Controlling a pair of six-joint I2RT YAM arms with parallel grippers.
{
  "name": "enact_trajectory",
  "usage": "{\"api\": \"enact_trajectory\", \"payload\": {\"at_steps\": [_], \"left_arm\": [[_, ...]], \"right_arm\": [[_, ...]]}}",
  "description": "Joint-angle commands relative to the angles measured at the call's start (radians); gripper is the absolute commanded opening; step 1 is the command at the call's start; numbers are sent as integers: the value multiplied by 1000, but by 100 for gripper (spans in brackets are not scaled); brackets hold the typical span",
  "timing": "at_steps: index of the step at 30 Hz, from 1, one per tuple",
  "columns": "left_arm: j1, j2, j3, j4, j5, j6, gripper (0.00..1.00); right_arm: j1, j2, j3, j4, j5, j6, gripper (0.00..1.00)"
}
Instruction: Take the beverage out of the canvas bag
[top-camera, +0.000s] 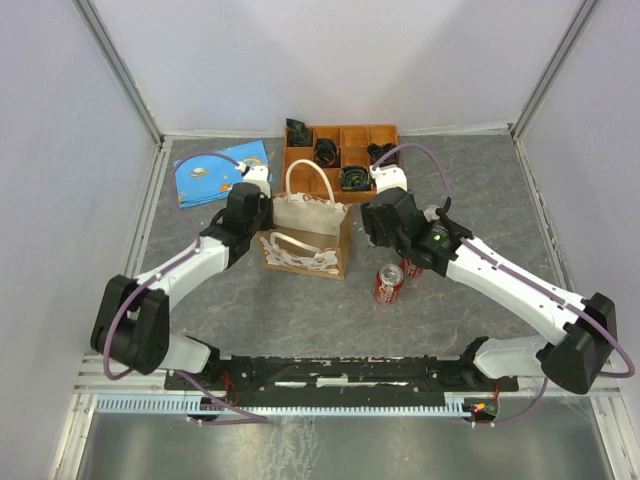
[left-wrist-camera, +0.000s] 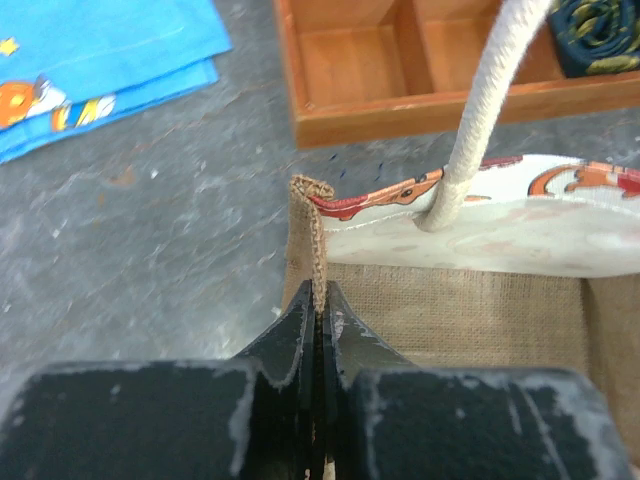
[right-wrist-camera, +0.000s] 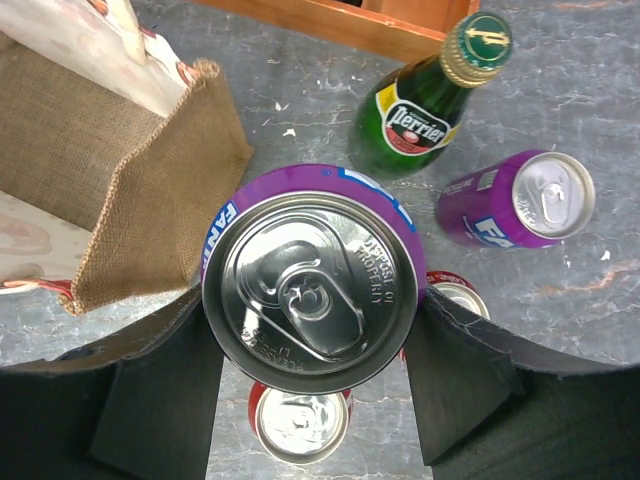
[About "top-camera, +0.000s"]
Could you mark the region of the red cola can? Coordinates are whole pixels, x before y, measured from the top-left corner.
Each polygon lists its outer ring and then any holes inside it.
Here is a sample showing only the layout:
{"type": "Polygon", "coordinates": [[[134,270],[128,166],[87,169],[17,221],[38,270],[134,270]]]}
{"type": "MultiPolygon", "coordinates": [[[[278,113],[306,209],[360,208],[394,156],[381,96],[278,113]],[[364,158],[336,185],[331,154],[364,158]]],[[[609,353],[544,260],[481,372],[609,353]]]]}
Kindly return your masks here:
{"type": "Polygon", "coordinates": [[[374,296],[381,304],[394,303],[404,285],[404,274],[398,265],[386,264],[376,274],[374,296]]]}
{"type": "Polygon", "coordinates": [[[407,279],[415,279],[422,275],[423,269],[416,266],[412,261],[402,258],[399,264],[403,276],[407,279]]]}

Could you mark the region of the burlap canvas tote bag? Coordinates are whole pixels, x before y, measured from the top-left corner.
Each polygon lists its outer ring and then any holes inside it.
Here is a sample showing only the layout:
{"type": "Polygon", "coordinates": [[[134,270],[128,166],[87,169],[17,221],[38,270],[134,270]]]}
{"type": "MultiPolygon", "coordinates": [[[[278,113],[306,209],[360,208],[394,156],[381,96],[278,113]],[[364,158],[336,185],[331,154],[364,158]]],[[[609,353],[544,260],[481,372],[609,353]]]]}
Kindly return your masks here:
{"type": "Polygon", "coordinates": [[[345,278],[353,208],[336,200],[328,176],[313,161],[300,159],[288,167],[285,191],[273,197],[273,220],[274,226],[257,236],[265,267],[335,280],[345,278]],[[328,193],[326,200],[292,190],[292,173],[301,165],[319,175],[328,193]]]}

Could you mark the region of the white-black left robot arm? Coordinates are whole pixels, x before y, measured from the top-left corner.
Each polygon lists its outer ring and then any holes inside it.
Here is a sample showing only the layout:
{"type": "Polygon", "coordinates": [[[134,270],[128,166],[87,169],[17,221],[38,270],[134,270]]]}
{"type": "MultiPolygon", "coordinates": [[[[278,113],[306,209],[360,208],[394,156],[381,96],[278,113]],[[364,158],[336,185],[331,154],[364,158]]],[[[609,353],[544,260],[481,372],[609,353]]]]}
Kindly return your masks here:
{"type": "Polygon", "coordinates": [[[132,372],[186,372],[198,389],[221,378],[220,352],[202,341],[170,332],[171,310],[196,287],[234,265],[259,231],[273,226],[273,201],[266,182],[232,187],[225,208],[192,245],[136,278],[116,275],[105,287],[90,338],[111,380],[132,372]]]}

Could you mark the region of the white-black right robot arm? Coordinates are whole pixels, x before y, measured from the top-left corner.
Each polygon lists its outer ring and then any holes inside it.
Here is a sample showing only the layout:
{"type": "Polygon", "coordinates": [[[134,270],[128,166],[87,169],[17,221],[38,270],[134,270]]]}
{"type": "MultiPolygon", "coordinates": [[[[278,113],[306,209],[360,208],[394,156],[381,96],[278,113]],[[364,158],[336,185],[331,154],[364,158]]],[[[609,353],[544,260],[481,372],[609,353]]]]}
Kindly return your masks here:
{"type": "Polygon", "coordinates": [[[588,393],[617,344],[614,302],[585,298],[541,280],[491,250],[448,216],[425,212],[408,191],[394,187],[360,207],[370,241],[401,258],[466,285],[535,330],[530,337],[480,339],[458,368],[467,389],[481,391],[502,377],[546,377],[573,393],[588,393]]]}

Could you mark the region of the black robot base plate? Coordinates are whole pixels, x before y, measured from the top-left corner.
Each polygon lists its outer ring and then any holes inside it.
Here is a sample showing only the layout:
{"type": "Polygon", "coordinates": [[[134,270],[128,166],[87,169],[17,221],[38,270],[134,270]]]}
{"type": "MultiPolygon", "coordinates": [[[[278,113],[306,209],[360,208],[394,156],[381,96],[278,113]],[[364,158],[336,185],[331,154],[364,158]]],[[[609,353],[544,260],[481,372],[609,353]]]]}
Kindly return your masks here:
{"type": "Polygon", "coordinates": [[[249,357],[222,359],[193,378],[248,406],[442,406],[449,393],[516,392],[514,376],[493,380],[463,357],[249,357]]]}

